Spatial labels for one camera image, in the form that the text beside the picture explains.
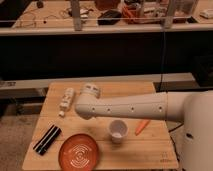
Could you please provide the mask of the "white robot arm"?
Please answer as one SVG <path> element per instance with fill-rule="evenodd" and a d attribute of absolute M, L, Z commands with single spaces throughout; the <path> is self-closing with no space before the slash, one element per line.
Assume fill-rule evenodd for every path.
<path fill-rule="evenodd" d="M 96 85 L 85 84 L 75 111 L 86 120 L 117 117 L 183 123 L 181 170 L 213 171 L 213 90 L 101 98 Z"/>

